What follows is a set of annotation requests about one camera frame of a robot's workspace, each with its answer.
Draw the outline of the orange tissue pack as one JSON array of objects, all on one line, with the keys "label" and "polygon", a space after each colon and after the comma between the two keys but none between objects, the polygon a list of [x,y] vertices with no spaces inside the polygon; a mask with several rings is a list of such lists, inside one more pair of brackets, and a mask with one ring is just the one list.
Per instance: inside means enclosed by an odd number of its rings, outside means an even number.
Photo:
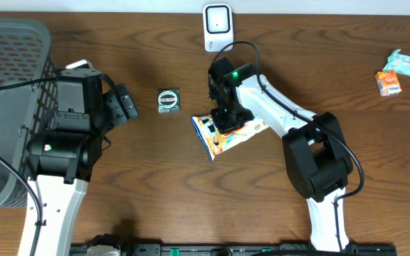
[{"label": "orange tissue pack", "polygon": [[402,91],[398,77],[393,70],[378,72],[374,77],[382,97],[397,95]]}]

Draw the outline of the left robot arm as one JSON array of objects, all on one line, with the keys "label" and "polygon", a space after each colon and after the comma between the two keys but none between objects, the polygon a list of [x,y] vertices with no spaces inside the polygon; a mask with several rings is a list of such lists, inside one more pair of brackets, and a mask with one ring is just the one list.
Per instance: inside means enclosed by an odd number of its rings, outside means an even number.
[{"label": "left robot arm", "polygon": [[138,115],[123,83],[94,68],[57,79],[58,105],[26,145],[29,199],[19,255],[68,255],[80,204],[107,133]]}]

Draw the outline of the green zam-buk box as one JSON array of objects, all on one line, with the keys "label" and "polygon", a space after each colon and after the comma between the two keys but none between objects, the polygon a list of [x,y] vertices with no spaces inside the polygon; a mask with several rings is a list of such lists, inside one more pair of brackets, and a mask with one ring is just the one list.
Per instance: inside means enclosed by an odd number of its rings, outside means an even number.
[{"label": "green zam-buk box", "polygon": [[160,90],[157,92],[158,112],[179,112],[180,98],[178,89]]}]

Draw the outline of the yellow red snack bag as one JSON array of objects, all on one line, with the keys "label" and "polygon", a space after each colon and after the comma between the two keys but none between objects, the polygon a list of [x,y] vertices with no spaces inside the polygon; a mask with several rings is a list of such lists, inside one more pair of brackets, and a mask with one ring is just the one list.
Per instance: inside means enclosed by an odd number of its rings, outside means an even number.
[{"label": "yellow red snack bag", "polygon": [[254,120],[245,123],[242,128],[229,133],[220,133],[210,114],[202,117],[192,117],[191,123],[206,149],[209,161],[213,161],[217,155],[269,128],[257,115]]}]

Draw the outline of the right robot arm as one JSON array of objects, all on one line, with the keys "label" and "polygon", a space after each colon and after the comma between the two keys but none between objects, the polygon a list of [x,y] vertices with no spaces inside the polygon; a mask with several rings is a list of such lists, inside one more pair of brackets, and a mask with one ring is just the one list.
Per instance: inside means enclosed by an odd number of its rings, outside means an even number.
[{"label": "right robot arm", "polygon": [[339,252],[349,245],[343,207],[352,161],[337,118],[303,109],[278,92],[251,64],[239,68],[227,58],[211,63],[211,111],[220,133],[234,132],[260,117],[282,139],[285,167],[295,190],[307,201],[316,250]]}]

